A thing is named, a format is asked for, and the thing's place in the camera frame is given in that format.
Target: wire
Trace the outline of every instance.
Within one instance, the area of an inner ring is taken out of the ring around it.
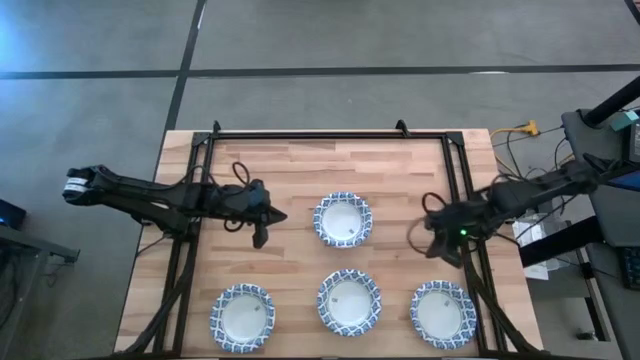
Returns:
[[[524,175],[524,178],[525,178],[525,179],[528,179],[528,178],[529,178],[529,175],[531,175],[531,173],[532,173],[532,172],[534,172],[535,170],[542,171],[542,172],[543,172],[543,173],[545,173],[545,174],[546,174],[546,173],[548,173],[548,171],[547,171],[547,170],[545,170],[545,169],[543,169],[543,168],[537,168],[537,167],[536,167],[536,168],[531,168],[531,169],[529,169],[529,171]]]
[[[157,245],[160,241],[162,241],[164,239],[167,239],[167,238],[170,238],[170,237],[171,237],[171,235],[168,234],[168,233],[162,234],[161,238],[159,238],[158,240],[152,242],[151,244],[143,247],[142,249],[138,250],[138,252],[136,253],[136,257],[140,256],[140,254],[142,254],[143,252],[147,251],[150,247],[152,247],[154,245]]]
[[[246,176],[246,179],[243,179],[242,177],[240,177],[240,175],[238,174],[238,170],[236,169],[236,166],[239,166],[240,168],[242,168],[242,170],[244,171]],[[239,161],[235,161],[233,164],[231,164],[231,169],[233,170],[233,173],[236,175],[236,177],[238,178],[238,180],[240,180],[240,182],[246,186],[249,186],[249,183],[251,182],[251,174],[249,174],[249,169],[247,169],[247,167],[239,162]]]
[[[520,247],[520,244],[518,244],[518,242],[517,242],[517,241],[515,241],[514,239],[512,239],[512,238],[510,238],[510,237],[508,237],[508,236],[506,236],[506,235],[500,234],[499,232],[496,232],[496,233],[495,233],[495,234],[493,234],[493,235],[498,236],[498,237],[501,237],[501,238],[503,238],[503,239],[505,239],[505,240],[507,240],[507,241],[510,241],[510,242],[512,242],[512,243],[514,243],[514,244],[516,244],[516,245],[518,245],[518,247]]]
[[[442,196],[440,196],[440,195],[438,195],[438,194],[436,194],[436,193],[434,193],[434,192],[428,192],[428,193],[426,193],[426,194],[422,195],[422,209],[424,210],[424,212],[425,212],[425,213],[427,213],[427,214],[428,214],[428,213],[429,213],[429,211],[430,211],[430,210],[427,208],[427,198],[428,198],[429,196],[432,196],[432,197],[434,197],[434,198],[438,199],[438,201],[440,201],[440,203],[442,204],[442,206],[447,205],[447,203],[444,201],[444,199],[442,198]]]
[[[246,178],[242,178],[240,176],[240,174],[238,173],[238,169],[236,167],[240,167],[245,175]],[[247,191],[249,189],[249,183],[251,183],[251,173],[249,173],[249,169],[247,169],[247,167],[239,162],[239,161],[234,161],[233,164],[231,164],[231,169],[233,170],[233,174],[236,176],[236,178],[238,178],[238,180],[244,185],[244,187],[234,193],[231,194],[226,194],[225,197],[222,199],[228,199],[231,196],[236,196],[236,195],[240,195],[243,192]],[[239,223],[237,227],[232,228],[229,226],[229,224],[234,225],[236,223]],[[242,227],[244,226],[246,222],[245,221],[235,221],[235,220],[229,220],[229,219],[225,219],[224,223],[223,223],[223,227],[226,231],[228,232],[236,232],[236,231],[240,231],[240,229],[242,229]]]
[[[496,130],[493,130],[493,131],[491,132],[491,134],[489,135],[489,138],[490,138],[490,139],[493,139],[493,137],[494,137],[496,134],[499,134],[499,133],[503,133],[503,132],[509,132],[509,133],[511,133],[511,132],[514,132],[514,131],[515,131],[515,132],[520,132],[520,131],[522,131],[522,129],[518,129],[518,128],[501,128],[501,129],[496,129]],[[494,153],[494,155],[495,155],[496,161],[498,161],[498,163],[499,163],[500,165],[504,166],[504,168],[505,168],[505,169],[507,169],[507,170],[509,170],[509,172],[510,172],[510,173],[512,173],[512,174],[514,174],[514,175],[516,174],[516,171],[515,171],[515,170],[513,170],[509,165],[507,165],[507,163],[505,163],[505,162],[500,158],[500,156],[498,156],[498,154],[495,154],[495,153]]]
[[[426,251],[424,251],[424,250],[421,250],[420,248],[418,248],[417,246],[415,246],[415,245],[413,244],[413,241],[411,241],[411,233],[413,232],[413,229],[415,229],[415,228],[418,226],[418,224],[420,224],[420,222],[421,222],[422,220],[424,220],[424,218],[423,218],[423,217],[419,217],[419,218],[417,218],[417,219],[415,219],[415,220],[413,220],[413,221],[411,222],[411,225],[409,226],[409,229],[407,230],[407,242],[409,243],[409,246],[411,246],[411,248],[412,248],[413,250],[415,250],[416,252],[418,252],[418,253],[420,253],[420,254],[422,254],[422,255],[425,255],[425,256],[426,256],[426,255],[427,255],[427,252],[426,252]]]
[[[541,131],[541,132],[539,132],[539,133],[538,133],[538,135],[527,135],[527,136],[519,137],[519,138],[517,138],[517,139],[513,139],[513,140],[511,140],[511,143],[513,144],[513,143],[514,143],[514,142],[516,142],[516,141],[520,141],[520,140],[528,139],[528,138],[531,138],[531,137],[534,137],[534,136],[535,136],[535,137],[538,137],[538,136],[540,136],[540,135],[542,135],[542,134],[547,134],[547,133],[550,133],[550,132],[558,131],[558,130],[560,130],[560,129],[562,129],[562,128],[564,128],[564,126],[560,125],[560,126],[555,127],[555,128],[553,128],[553,129],[549,129],[549,130]],[[503,142],[501,142],[501,143],[497,143],[497,144],[493,145],[493,147],[495,148],[495,147],[502,146],[502,145],[506,145],[506,144],[507,144],[507,142],[506,142],[506,141],[503,141]]]
[[[571,200],[575,199],[578,195],[573,195],[571,198],[569,198],[569,200],[567,201],[562,201],[562,204],[554,207],[553,209],[551,209],[551,211],[549,211],[545,216],[541,217],[540,219],[538,219],[538,221],[536,221],[535,223],[533,223],[533,225],[529,226],[528,228],[526,228],[524,231],[522,231],[520,233],[520,235],[516,236],[515,241],[517,242],[518,239],[520,239],[520,237],[524,234],[527,233],[527,231],[531,230],[534,226],[540,224],[541,222],[543,222],[546,218],[548,218],[549,216],[551,216],[554,212],[556,212],[558,209],[562,208],[564,205],[568,204],[571,202]]]
[[[560,150],[560,145],[562,145],[562,143],[567,140],[567,138],[562,138],[562,140],[560,140],[560,142],[558,143],[558,145],[556,145],[556,150],[553,152],[553,164],[554,164],[554,168],[553,170],[558,170],[558,150]]]
[[[566,137],[562,138],[562,140],[560,140],[560,142],[558,143],[558,145],[556,145],[556,150],[553,152],[553,164],[554,164],[554,170],[558,170],[558,150],[560,149],[560,145],[567,140]],[[564,214],[564,210],[565,210],[565,205],[567,204],[564,201],[564,196],[560,195],[560,199],[562,199],[562,210],[560,210],[560,215]]]
[[[476,241],[476,239],[469,239],[469,244],[474,244],[475,246],[473,248],[469,249],[469,253],[474,253],[476,251],[478,251],[478,242]]]
[[[518,176],[522,177],[522,173],[520,172],[520,167],[518,166],[516,157],[513,156],[513,151],[511,150],[511,144],[510,144],[511,134],[513,134],[513,132],[509,132],[507,134],[507,151],[509,152],[509,156],[511,156],[511,161],[513,161],[513,165],[516,167],[516,172],[518,173]]]

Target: black cable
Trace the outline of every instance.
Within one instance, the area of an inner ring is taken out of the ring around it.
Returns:
[[[560,150],[560,144],[562,144],[565,140],[567,140],[566,137],[562,138],[562,140],[560,140],[560,142],[558,143],[558,145],[556,145],[556,150],[553,152],[553,164],[554,164],[554,170],[558,170],[558,150]],[[565,205],[567,204],[567,202],[564,201],[564,196],[560,196],[560,199],[562,200],[562,210],[560,210],[560,215],[564,214],[564,210],[565,210]]]
[[[475,239],[470,239],[469,244],[474,244],[475,245],[473,248],[469,249],[469,253],[470,254],[478,251],[478,242]]]
[[[556,145],[556,150],[553,152],[553,164],[554,164],[554,168],[553,170],[558,170],[558,150],[560,150],[560,145],[562,145],[562,143],[567,140],[567,138],[562,138],[562,140],[560,140],[560,142],[558,143],[558,145]]]
[[[543,172],[543,173],[545,173],[545,174],[546,174],[546,173],[548,173],[548,171],[547,171],[547,170],[545,170],[545,169],[543,169],[543,168],[538,168],[538,167],[536,167],[536,168],[531,168],[531,169],[529,169],[529,171],[524,175],[524,178],[525,178],[525,179],[528,179],[528,178],[529,178],[529,175],[531,175],[531,173],[532,173],[532,172],[534,172],[534,171],[536,171],[536,170],[538,170],[538,171],[542,171],[542,172]]]
[[[238,169],[236,167],[240,167],[244,171],[244,173],[246,175],[245,179],[243,179],[240,176],[240,174],[238,173]],[[245,191],[247,191],[249,189],[249,183],[251,182],[251,173],[249,173],[249,169],[247,169],[247,167],[243,163],[241,163],[239,161],[234,161],[233,164],[231,164],[231,169],[233,170],[233,174],[244,185],[244,187],[242,189],[234,192],[234,193],[226,194],[225,197],[222,200],[225,200],[225,199],[230,198],[232,196],[240,195],[240,194],[244,193]],[[229,226],[229,224],[235,225],[236,223],[239,223],[238,227],[232,228],[232,227]],[[234,221],[234,220],[225,219],[224,223],[223,223],[223,227],[228,232],[236,232],[236,231],[240,231],[240,229],[242,229],[244,224],[245,224],[245,221]]]
[[[510,237],[508,237],[508,236],[506,236],[506,235],[500,234],[499,232],[496,232],[496,233],[495,233],[495,234],[493,234],[493,235],[498,236],[498,237],[501,237],[501,238],[503,238],[503,239],[505,239],[505,240],[508,240],[508,241],[510,241],[510,242],[512,242],[512,243],[514,243],[514,244],[516,244],[516,245],[518,245],[518,247],[520,247],[520,244],[518,244],[518,242],[517,242],[517,241],[515,241],[514,239],[512,239],[512,238],[510,238]]]
[[[160,241],[170,238],[171,235],[170,234],[163,234],[161,238],[159,238],[158,240],[152,242],[151,244],[143,247],[142,249],[138,250],[138,252],[136,253],[136,257],[140,256],[140,254],[142,254],[143,252],[147,251],[150,247],[158,244]]]
[[[415,246],[415,245],[413,244],[413,241],[411,241],[411,233],[413,232],[413,229],[415,229],[415,228],[418,226],[418,224],[420,224],[420,222],[421,222],[421,221],[423,221],[423,220],[424,220],[424,218],[421,218],[421,217],[420,217],[420,218],[417,218],[417,219],[415,219],[415,220],[413,220],[413,221],[411,222],[411,225],[409,226],[409,229],[407,230],[407,242],[409,243],[409,246],[411,246],[411,248],[412,248],[415,252],[418,252],[418,253],[420,253],[420,254],[422,254],[422,255],[425,255],[425,256],[426,256],[426,255],[427,255],[427,252],[426,252],[426,251],[424,251],[424,250],[421,250],[420,248],[418,248],[417,246]]]
[[[238,174],[238,170],[236,169],[236,166],[239,166],[240,168],[242,168],[242,170],[244,171],[245,175],[247,175],[246,179],[242,179],[240,177],[240,175]],[[234,161],[233,164],[231,164],[231,169],[233,170],[233,173],[236,175],[236,177],[238,178],[238,180],[240,180],[240,182],[245,186],[249,186],[249,183],[251,182],[251,174],[249,173],[249,169],[247,169],[247,167],[239,162],[239,161]]]
[[[571,262],[571,261],[569,261],[569,260],[561,259],[561,258],[559,258],[559,257],[554,257],[554,259],[556,259],[556,260],[560,260],[560,261],[562,261],[562,262],[564,262],[564,263],[567,263],[567,264],[569,264],[569,265],[573,265],[573,266],[576,266],[576,267],[579,267],[580,269],[582,269],[582,266],[580,266],[580,264],[572,263],[572,262]],[[614,278],[614,279],[616,279],[616,280],[618,280],[618,281],[621,281],[619,277],[617,277],[617,276],[615,276],[615,275],[613,275],[613,274],[609,274],[609,273],[608,273],[608,272],[606,272],[606,271],[602,271],[602,270],[596,269],[596,268],[594,268],[594,267],[593,267],[593,265],[591,265],[591,270],[593,270],[594,272],[597,272],[597,273],[599,273],[599,274],[602,274],[602,275],[610,276],[610,277],[612,277],[612,278]]]
[[[543,135],[543,134],[547,134],[547,133],[550,133],[550,132],[553,132],[553,131],[558,131],[558,130],[560,130],[562,128],[564,128],[564,126],[558,126],[556,128],[553,128],[553,129],[541,131],[541,132],[538,133],[538,135],[527,135],[527,136],[519,137],[519,138],[511,140],[511,143],[514,143],[514,142],[520,141],[520,140],[524,140],[524,139],[528,139],[528,138],[531,138],[531,137],[538,137],[538,136]],[[495,148],[495,147],[506,145],[506,144],[507,144],[507,142],[503,141],[501,143],[497,143],[497,144],[493,145],[493,147]]]
[[[520,172],[520,167],[518,166],[518,162],[516,161],[516,157],[513,156],[513,151],[511,150],[511,134],[513,134],[513,132],[509,131],[509,133],[507,133],[507,152],[509,153],[509,156],[511,157],[511,161],[513,161],[513,165],[516,167],[516,172],[518,173],[518,176],[522,177],[522,173]]]
[[[429,196],[432,196],[434,198],[436,198],[438,201],[440,201],[440,203],[442,204],[442,206],[447,205],[447,203],[444,201],[444,199],[442,198],[442,196],[434,193],[434,192],[428,192],[424,195],[422,195],[422,209],[424,210],[425,213],[429,213],[429,208],[427,208],[427,198]]]
[[[535,223],[533,223],[533,225],[529,226],[528,228],[526,228],[524,231],[522,231],[522,233],[520,233],[520,235],[516,236],[515,240],[517,242],[517,240],[524,234],[527,233],[527,231],[531,230],[534,226],[540,224],[541,222],[543,222],[546,218],[548,218],[549,216],[551,216],[554,212],[556,212],[558,209],[562,208],[564,205],[568,204],[569,202],[571,202],[571,200],[575,199],[576,196],[578,195],[573,195],[571,198],[569,198],[569,200],[567,201],[562,201],[562,204],[554,207],[553,209],[551,209],[551,211],[549,211],[545,216],[541,217],[540,219],[538,219],[538,221],[536,221]]]

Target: blue patterned rim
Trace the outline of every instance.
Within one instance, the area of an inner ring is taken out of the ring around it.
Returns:
[[[362,217],[362,224],[358,232],[348,240],[337,240],[332,238],[322,227],[322,216],[325,211],[334,204],[346,203],[353,205],[360,216]],[[320,204],[316,206],[313,212],[313,229],[325,244],[336,248],[352,248],[361,245],[371,234],[371,227],[373,225],[373,216],[371,215],[371,209],[369,205],[357,196],[356,194],[348,191],[339,191],[329,194],[327,197],[320,201]]]
[[[225,307],[229,302],[231,302],[231,300],[243,295],[251,295],[260,300],[267,310],[267,322],[258,336],[247,342],[238,342],[231,338],[231,336],[229,336],[229,334],[224,330],[224,326],[222,325],[222,314],[224,313]],[[218,345],[220,345],[220,347],[225,351],[246,354],[254,351],[264,344],[265,340],[267,340],[273,331],[275,321],[276,309],[273,306],[271,295],[269,295],[265,289],[253,284],[236,284],[225,290],[211,308],[209,328],[211,329],[211,336],[213,336]]]
[[[462,324],[450,338],[440,339],[429,335],[418,319],[418,305],[424,296],[431,292],[440,292],[449,296],[461,309]],[[434,280],[422,284],[413,294],[409,313],[411,314],[411,322],[413,322],[413,326],[420,334],[420,337],[438,349],[453,350],[462,347],[471,340],[476,330],[476,309],[469,295],[459,285],[445,280]]]
[[[358,325],[342,325],[333,318],[329,311],[329,296],[331,291],[336,285],[343,281],[357,282],[369,291],[371,309],[369,310],[367,318]],[[371,330],[376,324],[376,321],[378,321],[381,311],[380,289],[378,289],[376,283],[366,273],[356,269],[342,269],[324,279],[322,285],[320,285],[320,289],[318,289],[316,304],[318,305],[318,315],[320,315],[320,318],[329,330],[342,336],[360,336]]]

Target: black metal frame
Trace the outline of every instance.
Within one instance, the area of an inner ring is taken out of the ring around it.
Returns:
[[[58,245],[6,226],[0,226],[0,244],[41,250],[49,255],[60,256],[64,259],[65,263],[75,263],[80,254],[80,250],[78,249]]]
[[[471,172],[469,169],[469,163],[466,155],[466,149],[464,144],[464,138],[462,132],[454,131],[434,131],[434,132],[411,132],[407,129],[404,121],[399,120],[395,127],[396,130],[389,131],[269,131],[269,132],[229,132],[221,131],[218,122],[215,122],[212,132],[196,132],[192,138],[191,152],[189,155],[189,162],[187,169],[196,165],[200,150],[203,146],[206,147],[205,159],[203,166],[205,169],[211,167],[213,160],[214,144],[216,140],[249,140],[249,139],[274,139],[274,140],[287,140],[287,139],[430,139],[438,140],[442,145],[442,151],[444,156],[445,169],[447,173],[447,179],[449,182],[449,190],[451,192],[452,201],[460,201],[459,188],[456,180],[456,174],[453,164],[453,157],[451,146],[455,146],[461,165],[462,178],[464,181],[464,189],[467,196],[470,196],[473,192],[473,185],[471,182]],[[193,176],[188,178],[187,181],[193,181]],[[201,182],[208,181],[206,173],[203,171],[201,174]],[[171,255],[168,263],[168,271],[165,280],[165,289],[163,293],[163,304],[168,299],[175,296],[176,291],[180,294],[180,305],[177,314],[177,324],[173,344],[170,350],[165,350],[165,337],[166,337],[166,320],[172,305],[169,305],[168,309],[165,307],[163,312],[164,319],[161,325],[158,327],[154,334],[154,344],[151,353],[134,352],[134,353],[115,353],[110,358],[118,359],[163,359],[163,358],[179,358],[182,352],[182,342],[184,339],[184,331],[186,326],[189,296],[191,293],[191,285],[193,281],[193,272],[195,268],[195,260],[198,248],[198,237],[200,233],[200,221],[193,223],[193,228],[190,234],[185,239],[176,239],[171,248]],[[181,248],[184,241],[189,242],[189,249],[187,251],[187,259],[185,262],[183,274],[187,274],[186,284],[181,284],[178,288],[176,286],[176,277],[178,272],[178,261],[180,258]],[[462,254],[465,259],[470,259],[471,253],[468,246],[463,246]],[[478,256],[480,265],[482,268],[482,277],[484,283],[487,285],[489,291],[495,296],[495,287],[493,283],[493,277],[491,275],[491,267],[489,264],[489,257],[486,251],[484,243],[478,244]],[[478,313],[477,329],[475,337],[477,341],[478,351],[482,355],[487,351],[490,351],[487,347],[486,334],[484,332],[483,318],[481,314],[481,307],[479,303],[478,294],[476,291],[468,287],[468,293],[476,305],[476,311]],[[502,352],[506,351],[506,342],[502,329],[493,324],[494,332],[496,335],[497,350]]]

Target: white label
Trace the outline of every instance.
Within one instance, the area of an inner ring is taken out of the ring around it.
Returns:
[[[75,185],[84,185],[87,183],[87,179],[83,178],[69,178],[67,180],[67,185],[75,184]]]
[[[73,185],[73,184],[67,184],[64,187],[64,191],[77,191],[77,192],[85,192],[87,191],[87,188],[84,186],[80,186],[80,185]]]

